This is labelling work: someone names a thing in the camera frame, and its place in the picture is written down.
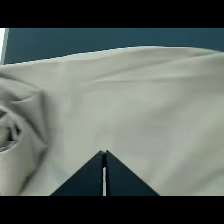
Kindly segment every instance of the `wrinkled cloth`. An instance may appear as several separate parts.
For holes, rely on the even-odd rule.
[[[0,74],[2,195],[50,195],[100,150],[160,195],[224,195],[222,52],[124,48]]]

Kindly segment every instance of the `cloth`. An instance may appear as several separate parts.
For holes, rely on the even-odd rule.
[[[160,195],[224,195],[223,73],[165,47],[0,66],[1,195],[50,195],[99,150]]]

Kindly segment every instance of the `dark triangular object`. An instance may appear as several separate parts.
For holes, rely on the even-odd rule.
[[[104,152],[98,152],[51,196],[102,196]]]
[[[109,151],[106,160],[107,196],[159,196]]]

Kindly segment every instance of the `blue surface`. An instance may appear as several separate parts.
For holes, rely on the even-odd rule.
[[[4,63],[131,46],[224,51],[224,28],[10,28]]]

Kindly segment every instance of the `crumpled fabric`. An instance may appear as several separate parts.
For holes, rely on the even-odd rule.
[[[160,195],[224,195],[222,52],[123,48],[0,74],[2,195],[51,195],[100,150]]]

